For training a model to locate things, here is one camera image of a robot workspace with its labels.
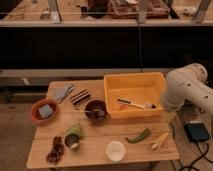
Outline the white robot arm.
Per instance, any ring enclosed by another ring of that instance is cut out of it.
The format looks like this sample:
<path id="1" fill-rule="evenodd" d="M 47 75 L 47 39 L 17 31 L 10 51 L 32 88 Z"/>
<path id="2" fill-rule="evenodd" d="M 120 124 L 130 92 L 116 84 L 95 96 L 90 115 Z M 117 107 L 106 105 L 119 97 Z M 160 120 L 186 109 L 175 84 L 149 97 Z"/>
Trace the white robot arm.
<path id="1" fill-rule="evenodd" d="M 166 111 L 178 111 L 188 100 L 208 114 L 213 115 L 213 89 L 205 84 L 206 68 L 192 63 L 167 73 L 166 88 L 161 103 Z"/>

